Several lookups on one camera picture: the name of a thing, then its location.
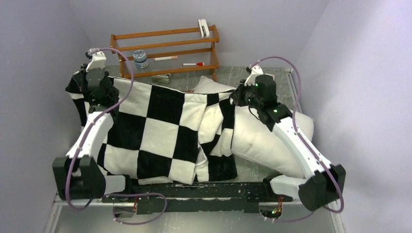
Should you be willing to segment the black white checkered pillowcase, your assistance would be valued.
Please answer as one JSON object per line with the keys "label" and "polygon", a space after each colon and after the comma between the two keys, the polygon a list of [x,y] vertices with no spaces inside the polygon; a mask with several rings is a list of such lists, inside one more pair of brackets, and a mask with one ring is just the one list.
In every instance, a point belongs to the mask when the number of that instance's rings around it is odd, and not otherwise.
{"label": "black white checkered pillowcase", "polygon": [[110,81],[124,102],[96,156],[103,174],[127,175],[139,184],[237,177],[231,150],[232,89],[201,94],[125,79]]}

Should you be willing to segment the white pillow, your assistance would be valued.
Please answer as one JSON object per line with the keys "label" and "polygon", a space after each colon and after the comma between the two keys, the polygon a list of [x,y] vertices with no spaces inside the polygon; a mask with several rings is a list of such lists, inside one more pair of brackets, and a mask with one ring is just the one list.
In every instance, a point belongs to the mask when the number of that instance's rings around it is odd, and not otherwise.
{"label": "white pillow", "polygon": [[[194,93],[211,94],[235,89],[201,76],[194,87]],[[302,113],[296,113],[296,124],[311,141],[314,133],[313,120]],[[235,125],[232,153],[242,159],[274,169],[286,176],[303,178],[303,171],[286,145],[258,119],[252,116],[248,107],[235,107]]]}

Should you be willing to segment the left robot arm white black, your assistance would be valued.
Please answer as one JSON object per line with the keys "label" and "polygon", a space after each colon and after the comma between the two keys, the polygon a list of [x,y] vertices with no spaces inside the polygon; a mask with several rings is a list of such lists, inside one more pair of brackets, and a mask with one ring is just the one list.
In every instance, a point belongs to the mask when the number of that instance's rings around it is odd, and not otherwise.
{"label": "left robot arm white black", "polygon": [[81,68],[72,76],[69,90],[87,100],[85,126],[64,157],[55,158],[52,169],[62,200],[98,199],[126,189],[123,175],[104,175],[96,156],[119,113],[119,91],[103,68]]}

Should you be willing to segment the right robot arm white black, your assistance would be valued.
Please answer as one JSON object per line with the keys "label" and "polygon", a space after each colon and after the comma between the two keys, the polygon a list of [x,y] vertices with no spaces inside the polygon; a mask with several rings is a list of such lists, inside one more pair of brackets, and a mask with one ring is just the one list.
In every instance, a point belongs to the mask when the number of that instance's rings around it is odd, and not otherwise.
{"label": "right robot arm white black", "polygon": [[297,199],[309,211],[339,200],[341,205],[335,212],[342,212],[346,176],[344,167],[332,164],[297,127],[295,114],[277,101],[273,77],[251,74],[247,79],[240,80],[230,97],[236,106],[256,109],[256,118],[286,145],[302,168],[302,179],[286,175],[265,179],[271,192]]}

